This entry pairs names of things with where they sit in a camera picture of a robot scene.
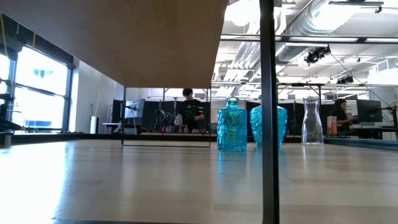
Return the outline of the blue glass bottle vase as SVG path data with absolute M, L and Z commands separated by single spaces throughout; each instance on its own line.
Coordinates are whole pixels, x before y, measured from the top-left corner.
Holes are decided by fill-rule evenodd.
M 245 151 L 248 144 L 248 113 L 239 108 L 239 99 L 226 99 L 226 108 L 218 111 L 217 146 L 221 151 Z

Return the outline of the blue urn-shaped glass vase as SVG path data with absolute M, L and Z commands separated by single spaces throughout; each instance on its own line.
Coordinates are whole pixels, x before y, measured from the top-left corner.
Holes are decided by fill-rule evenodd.
M 252 135 L 257 148 L 262 147 L 262 106 L 257 106 L 250 111 L 250 122 Z M 287 110 L 283 107 L 277 107 L 277 132 L 278 148 L 281 147 L 287 127 Z

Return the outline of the black metal bracket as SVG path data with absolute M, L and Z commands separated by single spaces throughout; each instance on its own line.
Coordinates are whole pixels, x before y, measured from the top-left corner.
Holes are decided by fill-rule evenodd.
M 6 119 L 8 103 L 14 99 L 9 93 L 0 93 L 0 149 L 11 145 L 15 131 L 25 131 L 25 126 L 20 126 Z

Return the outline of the black ceiling spotlight cluster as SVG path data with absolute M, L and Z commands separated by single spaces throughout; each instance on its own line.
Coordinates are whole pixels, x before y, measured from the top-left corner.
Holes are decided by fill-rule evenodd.
M 309 65 L 314 64 L 330 53 L 331 50 L 329 46 L 318 47 L 315 50 L 309 51 L 308 54 L 305 56 L 304 61 Z

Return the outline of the silver ceiling air duct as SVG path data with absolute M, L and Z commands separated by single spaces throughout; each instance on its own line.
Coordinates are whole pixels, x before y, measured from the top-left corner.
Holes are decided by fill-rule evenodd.
M 346 0 L 312 0 L 301 15 L 286 28 L 284 34 L 289 36 L 330 35 L 359 11 L 359 6 L 330 4 L 331 1 Z M 306 46 L 276 43 L 275 62 L 279 65 L 287 65 L 306 50 Z

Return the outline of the black computer monitor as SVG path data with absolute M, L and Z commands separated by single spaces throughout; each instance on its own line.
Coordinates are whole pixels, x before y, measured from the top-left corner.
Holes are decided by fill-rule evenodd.
M 374 100 L 356 100 L 359 122 L 382 122 L 381 102 Z

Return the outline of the tall clear glass carafe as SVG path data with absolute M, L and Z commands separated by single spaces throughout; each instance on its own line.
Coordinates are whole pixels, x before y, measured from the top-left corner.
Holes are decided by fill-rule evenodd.
M 323 127 L 319 114 L 319 97 L 303 99 L 302 144 L 323 144 Z

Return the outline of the large window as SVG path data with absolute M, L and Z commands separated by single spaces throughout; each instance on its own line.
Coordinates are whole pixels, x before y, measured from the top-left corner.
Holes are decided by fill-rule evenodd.
M 0 52 L 0 118 L 31 132 L 67 130 L 72 71 L 30 47 Z

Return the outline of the grey angled monitor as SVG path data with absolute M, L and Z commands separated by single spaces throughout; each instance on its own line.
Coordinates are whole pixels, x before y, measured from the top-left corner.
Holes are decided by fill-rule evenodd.
M 126 102 L 125 118 L 142 118 L 144 113 L 145 99 L 130 100 Z

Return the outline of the linear ceiling light bar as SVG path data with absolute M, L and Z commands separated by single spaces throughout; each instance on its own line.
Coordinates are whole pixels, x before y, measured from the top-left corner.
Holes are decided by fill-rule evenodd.
M 398 37 L 340 37 L 340 36 L 294 36 L 276 35 L 276 42 L 326 43 L 326 44 L 398 44 Z M 260 35 L 223 34 L 220 41 L 260 42 Z

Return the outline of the black overhead beam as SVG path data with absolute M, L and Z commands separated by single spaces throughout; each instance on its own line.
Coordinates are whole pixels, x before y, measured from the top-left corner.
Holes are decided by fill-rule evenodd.
M 262 85 L 260 82 L 211 82 L 211 85 L 229 86 L 229 85 Z M 361 88 L 398 88 L 398 85 L 382 85 L 382 84 L 329 84 L 329 83 L 276 83 L 277 86 L 327 86 L 327 87 L 361 87 Z

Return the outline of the orange cardboard box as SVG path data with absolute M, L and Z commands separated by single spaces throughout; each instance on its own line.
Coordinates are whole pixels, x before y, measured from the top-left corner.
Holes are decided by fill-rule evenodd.
M 338 125 L 336 116 L 328 116 L 326 122 L 326 133 L 328 136 L 336 136 L 338 134 Z

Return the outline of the person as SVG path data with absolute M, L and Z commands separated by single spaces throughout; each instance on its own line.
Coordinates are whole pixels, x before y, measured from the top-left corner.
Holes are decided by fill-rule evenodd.
M 204 107 L 201 101 L 193 98 L 191 88 L 184 88 L 182 95 L 185 97 L 185 101 L 178 107 L 177 114 L 182 116 L 183 124 L 191 133 L 194 129 L 199 129 L 200 121 L 205 119 Z
M 332 116 L 336 116 L 336 125 L 338 132 L 350 132 L 350 126 L 358 121 L 358 116 L 350 116 L 346 114 L 346 100 L 338 98 L 333 105 Z

